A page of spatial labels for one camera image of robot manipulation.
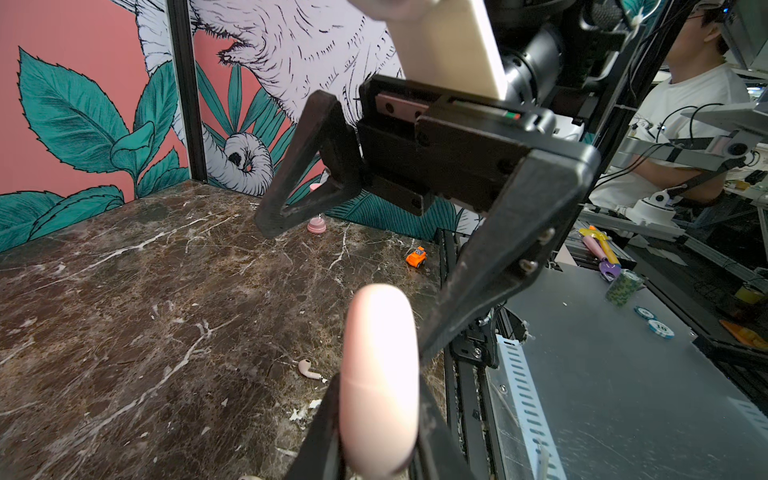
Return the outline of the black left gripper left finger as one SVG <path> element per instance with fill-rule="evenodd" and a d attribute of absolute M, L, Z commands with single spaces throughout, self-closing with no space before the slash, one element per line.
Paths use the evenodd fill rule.
<path fill-rule="evenodd" d="M 297 457 L 285 480 L 344 479 L 346 465 L 339 433 L 340 375 L 329 382 Z"/>

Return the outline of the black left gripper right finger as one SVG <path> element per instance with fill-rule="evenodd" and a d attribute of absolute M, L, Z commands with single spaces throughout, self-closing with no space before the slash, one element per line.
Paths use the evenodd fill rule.
<path fill-rule="evenodd" d="M 419 378 L 418 435 L 410 463 L 411 479 L 473 479 L 423 376 Z"/>

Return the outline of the pink round disc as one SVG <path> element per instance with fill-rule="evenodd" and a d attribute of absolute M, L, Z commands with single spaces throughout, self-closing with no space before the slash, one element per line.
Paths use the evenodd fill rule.
<path fill-rule="evenodd" d="M 339 428 L 346 464 L 364 479 L 405 468 L 418 435 L 419 356 L 406 295 L 388 284 L 349 305 L 340 370 Z"/>

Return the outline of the pink wireless earbud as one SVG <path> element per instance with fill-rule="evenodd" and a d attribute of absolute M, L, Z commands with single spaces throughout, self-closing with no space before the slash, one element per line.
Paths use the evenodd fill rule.
<path fill-rule="evenodd" d="M 316 371 L 313 370 L 312 363 L 308 359 L 300 360 L 298 362 L 298 364 L 297 364 L 297 369 L 298 369 L 299 373 L 303 377 L 305 377 L 307 379 L 318 380 L 318 381 L 324 382 L 323 375 L 321 373 L 316 372 Z"/>

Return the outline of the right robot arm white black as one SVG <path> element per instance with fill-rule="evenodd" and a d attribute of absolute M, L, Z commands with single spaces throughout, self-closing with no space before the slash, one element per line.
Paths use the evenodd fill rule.
<path fill-rule="evenodd" d="M 312 93 L 255 221 L 275 237 L 374 194 L 414 215 L 436 198 L 484 221 L 424 323 L 430 360 L 490 308 L 530 286 L 606 165 L 598 149 L 555 135 L 559 94 L 625 77 L 634 56 L 673 43 L 689 1 L 666 3 L 643 36 L 618 1 L 360 1 L 386 24 L 403 77 L 359 90 L 345 122 L 336 97 Z"/>

